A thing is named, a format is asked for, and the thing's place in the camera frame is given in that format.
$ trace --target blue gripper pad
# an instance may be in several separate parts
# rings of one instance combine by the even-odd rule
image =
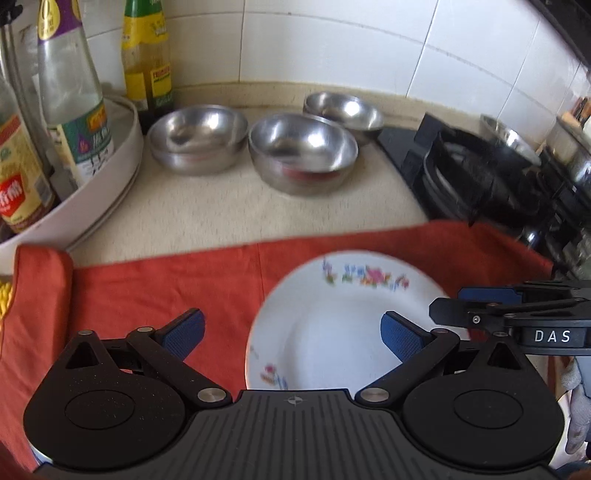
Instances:
[[[432,339],[429,332],[396,312],[382,316],[379,331],[384,345],[403,363]]]
[[[174,322],[177,321],[176,325],[163,334],[160,345],[179,360],[184,360],[203,340],[205,316],[201,310],[193,309],[185,312]]]
[[[510,287],[465,287],[458,292],[457,298],[459,300],[495,302],[505,305],[523,303],[521,293],[517,293]]]

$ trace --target oil bottle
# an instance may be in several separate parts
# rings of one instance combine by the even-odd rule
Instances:
[[[173,110],[170,46],[160,0],[126,0],[121,57],[142,132]]]

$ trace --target gray glove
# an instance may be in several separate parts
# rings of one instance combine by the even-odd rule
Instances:
[[[591,423],[591,398],[585,394],[579,363],[573,358],[562,375],[562,384],[566,390],[572,390],[570,396],[570,425],[565,451],[569,455],[581,448],[589,432]]]

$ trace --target plate rim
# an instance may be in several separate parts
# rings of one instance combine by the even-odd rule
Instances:
[[[283,277],[278,283],[277,285],[275,285],[275,287],[273,287],[273,289],[269,292],[269,295],[267,295],[261,305],[261,307],[258,309],[255,319],[253,320],[252,324],[251,324],[251,328],[250,331],[248,332],[248,340],[246,341],[246,351],[245,351],[245,358],[244,358],[244,379],[245,379],[245,383],[246,383],[246,389],[247,390],[251,390],[251,385],[249,382],[249,378],[248,378],[248,358],[249,358],[249,353],[251,351],[251,343],[252,343],[252,333],[254,331],[254,327],[256,325],[256,321],[259,318],[260,312],[262,310],[262,308],[264,307],[265,303],[267,302],[267,299],[273,295],[273,293],[275,292],[275,290],[277,288],[279,288],[284,282],[288,281],[290,279],[290,277],[292,277],[293,275],[296,275],[299,270],[303,269],[304,267],[308,266],[309,264],[316,262],[318,260],[328,260],[328,257],[331,257],[333,255],[345,255],[345,254],[355,254],[355,255],[371,255],[373,257],[380,257],[386,260],[394,260],[402,265],[404,265],[405,267],[408,267],[412,270],[414,270],[416,273],[421,274],[423,277],[426,277],[428,280],[430,280],[435,286],[437,286],[437,288],[439,288],[439,290],[443,293],[443,296],[448,298],[447,294],[445,293],[445,290],[443,290],[443,288],[441,287],[441,285],[439,283],[437,283],[435,280],[433,280],[429,275],[427,275],[425,272],[423,272],[422,270],[419,270],[417,267],[409,264],[408,262],[405,262],[404,260],[401,260],[400,258],[397,257],[393,257],[392,255],[387,255],[387,254],[383,254],[380,252],[375,252],[372,250],[337,250],[334,252],[329,252],[327,254],[324,255],[318,255],[314,258],[311,258],[310,260],[298,265],[297,267],[295,267],[293,270],[291,270],[285,277]]]

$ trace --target yellow corn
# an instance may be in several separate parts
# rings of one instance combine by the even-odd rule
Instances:
[[[12,300],[12,284],[0,281],[0,319],[4,317]]]

